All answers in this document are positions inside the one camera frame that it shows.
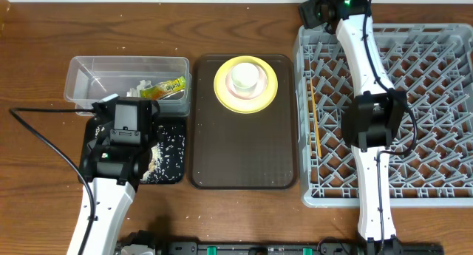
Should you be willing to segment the green snack wrapper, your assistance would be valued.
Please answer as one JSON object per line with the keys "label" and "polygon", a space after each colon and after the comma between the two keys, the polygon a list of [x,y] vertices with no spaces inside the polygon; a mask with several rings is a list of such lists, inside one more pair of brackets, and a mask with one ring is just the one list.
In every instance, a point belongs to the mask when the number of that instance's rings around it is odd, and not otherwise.
{"label": "green snack wrapper", "polygon": [[160,100],[183,91],[185,87],[186,80],[183,76],[181,76],[174,80],[163,81],[155,86],[141,89],[140,97],[152,100]]}

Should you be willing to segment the white tissue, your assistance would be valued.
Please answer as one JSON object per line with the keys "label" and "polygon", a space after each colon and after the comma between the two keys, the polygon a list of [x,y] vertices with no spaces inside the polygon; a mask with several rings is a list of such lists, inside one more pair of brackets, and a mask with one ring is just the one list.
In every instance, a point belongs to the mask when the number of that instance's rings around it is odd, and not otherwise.
{"label": "white tissue", "polygon": [[135,87],[131,88],[127,93],[127,97],[141,97],[141,98],[148,98],[147,90],[152,88],[151,81],[142,80],[140,83]]}

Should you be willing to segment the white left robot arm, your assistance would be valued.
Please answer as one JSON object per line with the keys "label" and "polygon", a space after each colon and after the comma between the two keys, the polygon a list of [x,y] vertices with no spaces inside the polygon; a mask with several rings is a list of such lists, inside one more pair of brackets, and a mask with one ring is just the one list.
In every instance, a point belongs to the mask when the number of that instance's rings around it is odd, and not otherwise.
{"label": "white left robot arm", "polygon": [[118,234],[134,201],[148,164],[155,134],[141,143],[118,142],[117,130],[84,138],[80,173],[83,183],[81,210],[68,254],[113,254]]}

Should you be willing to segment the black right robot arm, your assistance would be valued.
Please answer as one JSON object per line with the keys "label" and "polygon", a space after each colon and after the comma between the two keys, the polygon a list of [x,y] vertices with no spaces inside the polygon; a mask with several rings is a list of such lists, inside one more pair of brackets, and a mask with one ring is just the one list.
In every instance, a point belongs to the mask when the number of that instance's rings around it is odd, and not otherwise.
{"label": "black right robot arm", "polygon": [[324,25],[344,50],[353,83],[353,99],[341,118],[341,133],[350,146],[358,175],[358,233],[366,254],[401,254],[391,218],[390,146],[407,112],[405,92],[385,73],[375,42],[372,0],[308,0],[299,5],[305,29]]}

